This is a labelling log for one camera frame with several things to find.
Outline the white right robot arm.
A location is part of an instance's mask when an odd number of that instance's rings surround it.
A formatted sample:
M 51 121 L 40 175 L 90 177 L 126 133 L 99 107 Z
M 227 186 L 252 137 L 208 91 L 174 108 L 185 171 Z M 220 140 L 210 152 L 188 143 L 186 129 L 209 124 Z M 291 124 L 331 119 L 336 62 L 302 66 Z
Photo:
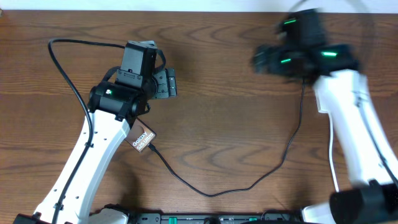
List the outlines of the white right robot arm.
M 377 117 L 359 62 L 347 44 L 331 45 L 315 9 L 291 12 L 277 28 L 280 45 L 256 49 L 257 73 L 302 79 L 338 137 L 352 188 L 301 210 L 305 223 L 397 220 L 397 157 Z

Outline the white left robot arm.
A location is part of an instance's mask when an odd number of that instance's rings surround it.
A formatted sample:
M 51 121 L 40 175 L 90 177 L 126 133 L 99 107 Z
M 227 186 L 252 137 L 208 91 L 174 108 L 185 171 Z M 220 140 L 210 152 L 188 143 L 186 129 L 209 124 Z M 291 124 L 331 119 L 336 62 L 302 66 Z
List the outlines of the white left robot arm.
M 89 101 L 84 102 L 61 67 L 54 52 L 54 64 L 78 98 L 85 121 L 59 178 L 32 215 L 18 214 L 14 223 L 135 223 L 136 214 L 119 205 L 106 205 L 91 213 L 91 206 L 104 173 L 120 144 L 133 134 L 131 146 L 147 147 L 154 133 L 143 127 L 139 116 L 150 111 L 149 100 L 175 97 L 175 70 L 166 68 L 164 53 L 153 40 L 128 41 L 122 63 L 110 68 Z

